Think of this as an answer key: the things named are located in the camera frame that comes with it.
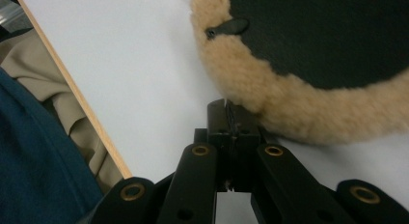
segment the black fabric center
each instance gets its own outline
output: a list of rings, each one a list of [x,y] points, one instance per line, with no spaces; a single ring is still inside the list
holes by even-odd
[[[242,41],[278,74],[355,88],[409,66],[409,0],[231,0]]]

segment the brass grommet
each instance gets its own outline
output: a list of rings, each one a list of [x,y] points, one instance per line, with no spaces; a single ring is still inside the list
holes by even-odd
[[[280,156],[284,153],[282,149],[278,147],[274,147],[274,146],[265,147],[264,150],[267,154],[272,155],[272,156]]]
[[[137,189],[137,191],[131,193],[131,189]],[[121,190],[121,198],[123,198],[123,200],[126,202],[134,201],[138,198],[141,198],[144,194],[145,194],[145,187],[143,184],[139,182],[129,184]]]
[[[378,204],[381,202],[378,194],[374,193],[372,190],[362,187],[362,186],[352,186],[349,192],[361,202],[367,204]]]
[[[192,153],[198,156],[207,155],[210,149],[206,146],[196,146],[192,149]]]

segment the white table surface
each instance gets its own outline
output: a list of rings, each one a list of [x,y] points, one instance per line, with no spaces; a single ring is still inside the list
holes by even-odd
[[[124,175],[158,182],[175,171],[194,128],[205,127],[206,105],[220,98],[198,58],[190,0],[22,1]],[[407,209],[408,143],[409,135],[327,148],[283,141],[328,187],[364,180]],[[219,194],[217,210],[217,223],[257,223],[247,194]]]

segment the blue fabric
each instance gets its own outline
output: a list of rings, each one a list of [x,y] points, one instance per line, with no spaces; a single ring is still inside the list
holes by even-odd
[[[0,69],[0,223],[74,223],[101,198],[56,120]]]

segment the tan fleece trim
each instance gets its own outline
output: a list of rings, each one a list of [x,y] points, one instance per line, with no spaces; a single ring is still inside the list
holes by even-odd
[[[206,28],[231,18],[230,0],[192,0],[191,7],[208,75],[225,98],[255,113],[268,130],[329,145],[409,129],[409,70],[362,89],[316,89],[294,75],[272,73],[239,36],[206,38]]]

